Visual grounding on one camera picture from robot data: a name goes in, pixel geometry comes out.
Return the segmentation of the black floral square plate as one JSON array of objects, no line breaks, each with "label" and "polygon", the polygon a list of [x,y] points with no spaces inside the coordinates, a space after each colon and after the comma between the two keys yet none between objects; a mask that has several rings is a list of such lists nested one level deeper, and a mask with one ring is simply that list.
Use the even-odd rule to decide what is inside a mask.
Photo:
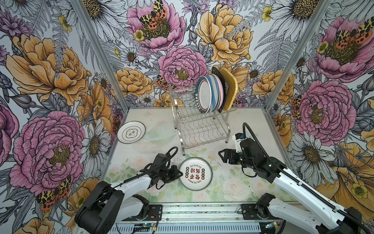
[{"label": "black floral square plate", "polygon": [[216,67],[213,67],[211,72],[212,72],[212,74],[216,75],[219,78],[219,80],[221,81],[222,87],[223,87],[222,88],[223,95],[222,95],[222,98],[221,98],[223,102],[222,102],[220,108],[218,109],[218,112],[222,113],[222,111],[224,110],[225,102],[227,100],[229,85],[227,84],[223,74]]}]

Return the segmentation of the white plate orange sunburst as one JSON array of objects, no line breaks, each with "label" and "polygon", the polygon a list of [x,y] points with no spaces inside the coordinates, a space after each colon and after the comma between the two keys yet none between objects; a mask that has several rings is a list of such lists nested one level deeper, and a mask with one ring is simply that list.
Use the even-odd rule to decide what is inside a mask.
[{"label": "white plate orange sunburst", "polygon": [[216,81],[217,81],[217,83],[218,83],[218,94],[219,94],[219,101],[218,101],[218,107],[216,108],[216,110],[218,111],[218,109],[220,108],[220,101],[221,101],[221,90],[220,90],[220,88],[222,87],[221,86],[221,82],[219,81],[219,77],[216,75],[215,76],[216,77]]}]

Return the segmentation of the white plate green rim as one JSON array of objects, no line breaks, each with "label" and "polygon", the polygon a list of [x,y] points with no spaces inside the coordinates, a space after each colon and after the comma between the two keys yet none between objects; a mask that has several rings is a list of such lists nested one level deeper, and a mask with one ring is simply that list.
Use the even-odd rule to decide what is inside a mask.
[{"label": "white plate green rim", "polygon": [[139,121],[130,121],[123,124],[118,132],[117,138],[123,144],[133,144],[145,135],[146,127]]}]

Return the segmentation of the blue white striped plate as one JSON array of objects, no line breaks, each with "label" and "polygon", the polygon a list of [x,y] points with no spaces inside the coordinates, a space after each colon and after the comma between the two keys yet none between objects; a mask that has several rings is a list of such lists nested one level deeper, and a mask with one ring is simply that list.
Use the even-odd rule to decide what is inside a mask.
[{"label": "blue white striped plate", "polygon": [[211,108],[209,111],[214,112],[217,109],[218,104],[219,104],[219,85],[217,83],[217,79],[215,78],[213,74],[207,75],[206,78],[208,79],[210,83],[211,91],[212,91]]}]

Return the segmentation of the pink round plate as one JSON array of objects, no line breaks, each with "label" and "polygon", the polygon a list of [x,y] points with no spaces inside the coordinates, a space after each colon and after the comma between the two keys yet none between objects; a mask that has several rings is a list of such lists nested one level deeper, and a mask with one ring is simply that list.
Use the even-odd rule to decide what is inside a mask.
[{"label": "pink round plate", "polygon": [[222,112],[223,110],[223,104],[224,104],[224,97],[225,97],[225,79],[223,79],[221,76],[218,76],[219,77],[219,81],[221,82],[221,101],[220,101],[220,108],[218,109],[219,113]]}]

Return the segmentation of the white plate red characters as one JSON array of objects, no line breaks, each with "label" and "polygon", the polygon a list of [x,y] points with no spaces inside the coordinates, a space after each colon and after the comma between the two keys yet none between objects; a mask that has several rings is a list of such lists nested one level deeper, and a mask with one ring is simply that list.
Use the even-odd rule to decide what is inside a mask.
[{"label": "white plate red characters", "polygon": [[207,188],[213,177],[211,166],[203,159],[189,158],[179,167],[183,175],[179,178],[181,184],[189,190],[201,191]]}]

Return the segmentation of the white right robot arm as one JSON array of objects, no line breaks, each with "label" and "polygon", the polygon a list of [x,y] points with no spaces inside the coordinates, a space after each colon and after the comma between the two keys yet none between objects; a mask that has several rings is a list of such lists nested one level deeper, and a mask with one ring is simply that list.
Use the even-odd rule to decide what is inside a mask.
[{"label": "white right robot arm", "polygon": [[304,206],[303,209],[265,193],[256,203],[257,216],[290,222],[311,234],[368,234],[362,214],[355,208],[345,208],[299,179],[287,166],[270,157],[257,141],[238,139],[236,149],[224,149],[218,155],[224,163],[252,169],[255,176],[286,191]]}]

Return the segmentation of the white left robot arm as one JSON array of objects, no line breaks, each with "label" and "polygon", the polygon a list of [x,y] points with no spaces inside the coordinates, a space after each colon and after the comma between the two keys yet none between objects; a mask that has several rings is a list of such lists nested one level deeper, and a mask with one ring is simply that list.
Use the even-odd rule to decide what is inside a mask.
[{"label": "white left robot arm", "polygon": [[123,220],[146,219],[153,211],[150,202],[139,192],[156,186],[159,181],[171,183],[183,175],[176,165],[171,165],[177,152],[178,148],[172,147],[165,154],[157,154],[153,163],[123,182],[99,182],[76,213],[75,223],[90,234],[106,234]]}]

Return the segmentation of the yellow woven square plate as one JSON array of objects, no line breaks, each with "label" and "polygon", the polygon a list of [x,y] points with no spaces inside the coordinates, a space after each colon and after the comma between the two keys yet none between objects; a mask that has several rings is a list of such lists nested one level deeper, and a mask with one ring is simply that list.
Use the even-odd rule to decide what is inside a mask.
[{"label": "yellow woven square plate", "polygon": [[220,70],[221,74],[223,75],[226,83],[228,84],[228,93],[227,99],[224,104],[224,110],[229,111],[233,105],[235,97],[238,92],[238,82],[234,75],[231,74],[226,68],[222,68]]}]

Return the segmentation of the white plate green red band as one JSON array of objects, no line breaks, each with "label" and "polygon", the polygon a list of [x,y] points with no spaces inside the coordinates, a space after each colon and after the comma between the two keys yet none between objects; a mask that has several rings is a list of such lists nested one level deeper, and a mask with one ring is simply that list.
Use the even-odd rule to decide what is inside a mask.
[{"label": "white plate green red band", "polygon": [[195,99],[198,110],[202,113],[208,113],[211,107],[212,90],[210,82],[204,76],[200,77],[195,88]]}]

